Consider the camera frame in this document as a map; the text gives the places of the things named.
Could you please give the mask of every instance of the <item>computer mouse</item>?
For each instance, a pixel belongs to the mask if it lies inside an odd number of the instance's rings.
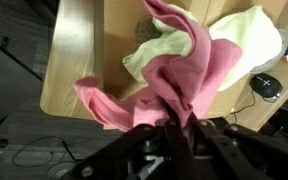
[[[252,89],[264,98],[275,98],[280,96],[283,87],[281,83],[268,74],[257,74],[250,82]]]

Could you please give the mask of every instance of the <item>pink cloth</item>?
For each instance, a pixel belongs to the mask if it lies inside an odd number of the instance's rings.
[[[144,5],[155,18],[187,32],[192,39],[191,52],[185,57],[162,55],[152,59],[142,70],[149,86],[125,101],[98,90],[95,77],[77,81],[75,90],[102,124],[123,131],[141,123],[154,125],[156,120],[168,117],[163,108],[165,101],[178,113],[185,127],[192,112],[197,118],[204,117],[225,75],[241,57],[241,49],[228,40],[211,40],[206,27],[159,0],[144,0]]]

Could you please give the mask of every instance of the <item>white cloth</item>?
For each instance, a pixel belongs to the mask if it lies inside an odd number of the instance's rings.
[[[170,6],[197,22],[190,12],[175,5]],[[126,69],[136,81],[141,83],[146,83],[141,70],[151,59],[162,54],[186,56],[192,45],[187,33],[169,27],[156,19],[153,19],[153,23],[162,32],[161,37],[143,43],[134,54],[123,59]],[[232,86],[255,66],[274,58],[282,47],[278,30],[261,6],[254,6],[245,12],[226,16],[212,25],[209,31],[212,39],[228,39],[243,50],[241,59],[229,71],[219,91]]]

